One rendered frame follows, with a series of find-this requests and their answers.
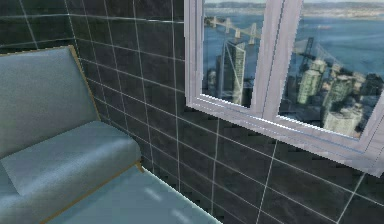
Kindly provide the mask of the grey blue sofa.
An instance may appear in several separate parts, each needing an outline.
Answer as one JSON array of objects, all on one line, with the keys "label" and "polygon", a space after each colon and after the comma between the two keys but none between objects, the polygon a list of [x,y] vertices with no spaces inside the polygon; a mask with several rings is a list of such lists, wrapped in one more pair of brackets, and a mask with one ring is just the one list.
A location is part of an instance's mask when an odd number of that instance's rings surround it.
[{"label": "grey blue sofa", "polygon": [[102,122],[73,46],[0,55],[0,224],[46,224],[140,165],[138,143]]}]

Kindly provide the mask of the white framed window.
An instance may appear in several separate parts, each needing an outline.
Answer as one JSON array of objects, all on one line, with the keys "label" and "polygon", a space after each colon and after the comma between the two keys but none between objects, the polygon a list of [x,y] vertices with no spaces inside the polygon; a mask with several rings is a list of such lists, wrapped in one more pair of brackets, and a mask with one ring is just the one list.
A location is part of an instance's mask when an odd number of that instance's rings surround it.
[{"label": "white framed window", "polygon": [[384,175],[384,0],[184,0],[189,107]]}]

